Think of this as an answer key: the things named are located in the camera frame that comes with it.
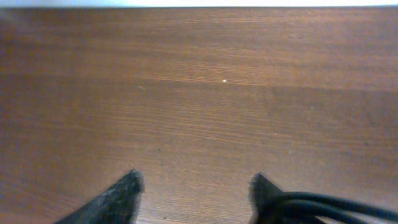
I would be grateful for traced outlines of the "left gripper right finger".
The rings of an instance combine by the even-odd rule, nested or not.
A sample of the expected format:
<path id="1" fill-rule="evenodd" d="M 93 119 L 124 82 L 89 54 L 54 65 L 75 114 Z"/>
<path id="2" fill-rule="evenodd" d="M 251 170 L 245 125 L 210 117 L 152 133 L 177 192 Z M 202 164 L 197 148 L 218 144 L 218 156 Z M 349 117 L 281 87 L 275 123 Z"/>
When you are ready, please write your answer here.
<path id="1" fill-rule="evenodd" d="M 265 207 L 266 203 L 273 197 L 280 195 L 283 191 L 268 180 L 261 173 L 257 173 L 251 179 L 249 187 L 249 198 L 253 214 L 250 223 L 270 223 L 259 217 L 261 210 Z M 298 217 L 282 217 L 276 223 L 280 224 L 325 224 L 319 218 L 314 216 L 298 216 Z"/>

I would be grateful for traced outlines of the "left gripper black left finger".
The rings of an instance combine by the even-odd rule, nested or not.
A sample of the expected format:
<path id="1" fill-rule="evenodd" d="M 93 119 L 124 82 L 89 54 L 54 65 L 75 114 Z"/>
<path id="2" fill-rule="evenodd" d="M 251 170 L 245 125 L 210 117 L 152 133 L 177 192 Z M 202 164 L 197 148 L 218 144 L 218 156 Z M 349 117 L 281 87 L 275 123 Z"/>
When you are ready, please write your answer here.
<path id="1" fill-rule="evenodd" d="M 132 224 L 144 192 L 143 174 L 130 170 L 113 185 L 56 224 Z"/>

